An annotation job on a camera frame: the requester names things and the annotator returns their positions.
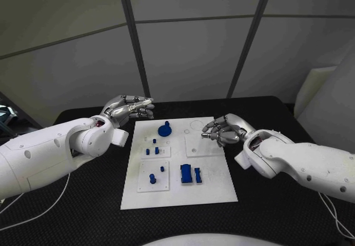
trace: black tabletop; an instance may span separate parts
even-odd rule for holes
[[[73,109],[57,124],[101,112],[101,107]],[[156,103],[155,118],[188,118],[234,113],[256,129],[280,131],[295,142],[312,138],[276,97],[250,97]],[[120,210],[130,157],[135,120],[126,147],[107,153],[71,174],[65,194],[52,210],[35,221],[0,232],[5,245],[143,245],[161,238],[191,233],[227,233],[285,245],[327,245],[338,241],[334,218],[318,193],[285,173],[265,178],[234,160],[243,145],[226,148],[226,158],[239,202],[166,208]],[[55,202],[67,177],[24,195],[0,215],[0,226],[39,215]],[[355,231],[355,205],[334,199],[340,219]]]

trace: black fabric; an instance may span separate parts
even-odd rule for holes
[[[101,107],[68,110],[57,124],[100,111]],[[155,109],[156,119],[220,117],[227,113],[241,116],[256,129],[280,131],[295,142],[312,142],[275,97],[156,103]],[[317,192],[285,173],[267,179],[253,168],[243,170],[234,160],[241,145],[226,148],[240,202],[122,211],[135,120],[123,129],[130,133],[126,147],[112,146],[73,173],[58,204],[39,219],[0,232],[3,245],[143,245],[191,233],[239,234],[285,245],[325,245],[342,238]],[[67,177],[24,195],[0,215],[2,227],[32,218],[51,207],[65,182]],[[341,221],[355,231],[355,205],[338,199],[334,202]]]

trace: white cable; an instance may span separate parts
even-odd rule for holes
[[[355,240],[354,234],[350,232],[350,230],[347,229],[347,227],[344,226],[342,222],[341,222],[340,219],[338,219],[338,214],[337,214],[337,209],[335,209],[334,202],[331,201],[331,199],[329,199],[329,197],[327,196],[327,194],[324,194],[324,196],[327,197],[327,199],[328,199],[328,201],[329,201],[329,203],[331,203],[331,205],[332,205],[332,208],[334,208],[334,210],[335,210],[335,213],[332,212],[332,210],[331,210],[331,208],[329,208],[329,206],[328,206],[328,203],[327,203],[325,200],[324,200],[322,194],[321,194],[319,192],[318,192],[318,194],[319,194],[319,197],[321,197],[321,199],[322,199],[322,202],[324,202],[324,204],[325,204],[325,206],[327,206],[327,208],[328,208],[328,210],[329,210],[329,212],[331,212],[331,215],[332,215],[332,217],[335,218],[335,225],[337,225],[337,229],[338,229],[340,233],[341,233],[342,236],[345,236],[347,238]],[[348,236],[348,235],[345,235],[345,234],[342,233],[341,228],[340,228],[340,225],[342,226],[342,228],[345,229],[347,233],[348,233],[351,236]]]
[[[13,202],[8,205],[8,207],[2,210],[2,212],[0,212],[0,214],[5,212],[5,210],[11,207],[11,205],[21,199],[21,197],[22,197],[22,195],[24,195],[25,193],[22,193],[19,196],[18,196],[18,198],[13,200]]]
[[[6,229],[9,229],[9,228],[12,228],[12,227],[16,227],[16,226],[19,226],[21,224],[25,224],[25,223],[31,222],[32,220],[38,219],[38,218],[39,218],[39,217],[41,217],[41,216],[52,209],[52,207],[55,206],[55,204],[57,204],[58,201],[61,200],[61,197],[63,197],[63,195],[64,195],[64,193],[65,193],[65,189],[67,189],[68,182],[70,182],[70,177],[71,177],[71,174],[68,174],[67,184],[65,184],[65,188],[64,188],[64,191],[63,191],[63,193],[61,193],[61,196],[60,196],[60,198],[57,199],[57,201],[55,201],[55,203],[52,204],[52,206],[50,207],[50,209],[48,209],[39,216],[34,217],[32,219],[28,219],[26,221],[21,222],[21,223],[18,223],[18,224],[13,224],[13,225],[11,225],[11,226],[2,228],[0,231],[5,231]]]

